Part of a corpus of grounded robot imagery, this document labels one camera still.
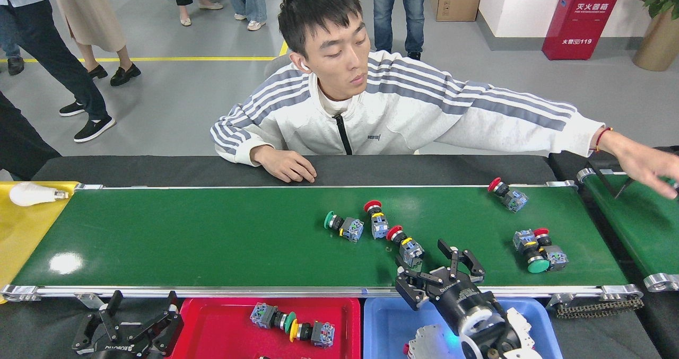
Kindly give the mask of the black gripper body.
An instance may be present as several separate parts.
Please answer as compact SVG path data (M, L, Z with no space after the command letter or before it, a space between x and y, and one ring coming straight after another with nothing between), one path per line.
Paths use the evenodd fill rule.
M429 287L428 295L454 333L479 333L499 320L494 316L492 292L481 292L468 280Z
M167 358L170 350L167 347L158 349L148 340L136 344L98 340L93 347L80 349L80 355L90 355L90 358Z

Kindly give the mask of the person's right hand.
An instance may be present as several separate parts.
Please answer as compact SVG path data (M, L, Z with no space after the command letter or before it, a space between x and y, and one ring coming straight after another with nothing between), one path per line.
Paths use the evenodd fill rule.
M251 158L283 182L315 182L316 170L312 163L295 151L279 151L264 145L253 149Z

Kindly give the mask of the person's left hand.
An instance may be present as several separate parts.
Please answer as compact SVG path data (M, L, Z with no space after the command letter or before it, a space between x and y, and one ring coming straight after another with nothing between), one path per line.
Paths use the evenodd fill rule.
M678 158L674 154L650 148L615 131L607 131L599 139L601 150L618 158L621 168L630 178L652 188L661 196L674 199L674 187L660 178L678 180Z

